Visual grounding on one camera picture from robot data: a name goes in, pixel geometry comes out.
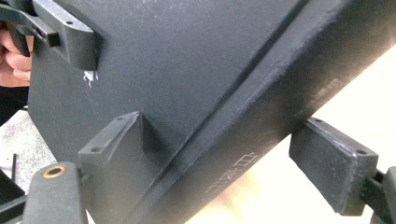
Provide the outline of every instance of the black plastic part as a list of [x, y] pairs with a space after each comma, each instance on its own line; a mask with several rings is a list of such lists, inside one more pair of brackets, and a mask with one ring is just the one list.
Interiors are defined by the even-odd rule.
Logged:
[[364, 190], [361, 193], [361, 199], [373, 208], [375, 215], [383, 222], [393, 224], [387, 206], [387, 198], [382, 186], [383, 180], [384, 174], [381, 172], [377, 172], [374, 178], [367, 178], [364, 184]]
[[11, 180], [15, 183], [15, 177], [17, 173], [17, 154], [12, 155], [12, 169], [11, 169]]
[[22, 219], [23, 224], [88, 224], [73, 163], [52, 164], [35, 173]]
[[30, 16], [25, 11], [18, 10], [6, 4], [0, 4], [0, 20], [12, 23], [9, 26], [12, 39], [23, 54], [27, 54], [25, 52], [27, 43], [25, 37], [22, 35], [34, 34], [49, 47], [59, 46], [60, 44], [57, 32], [53, 31], [38, 17]]
[[24, 195], [23, 189], [16, 185], [2, 170], [0, 170], [0, 204], [9, 203]]
[[12, 42], [14, 43], [15, 47], [20, 51], [21, 55], [25, 57], [30, 57], [29, 47], [26, 42], [26, 36], [21, 34], [11, 22], [7, 22], [7, 29], [11, 34]]
[[361, 199], [374, 210], [373, 222], [396, 223], [396, 167], [366, 179]]
[[123, 223], [184, 223], [396, 36], [393, 0], [56, 2], [97, 32], [98, 78], [37, 41], [29, 113], [75, 162], [111, 120], [145, 115], [159, 160], [140, 175], [155, 181]]
[[145, 153], [143, 129], [138, 113], [119, 116], [78, 153], [89, 178], [87, 209], [98, 224], [122, 223], [155, 181], [155, 175], [141, 175], [159, 159]]
[[393, 222], [396, 222], [396, 167], [390, 167], [385, 175], [383, 182], [383, 188], [385, 191], [385, 197], [387, 198], [387, 204], [389, 214]]
[[27, 105], [28, 87], [0, 87], [0, 126]]
[[311, 118], [291, 136], [290, 157], [342, 216], [360, 216], [361, 192], [375, 175], [378, 156], [369, 148]]
[[21, 196], [13, 201], [0, 205], [0, 222], [12, 222], [14, 219], [19, 219], [23, 213], [26, 203], [26, 196]]
[[10, 6], [18, 10], [25, 11], [29, 14], [34, 14], [32, 0], [3, 0], [6, 1]]

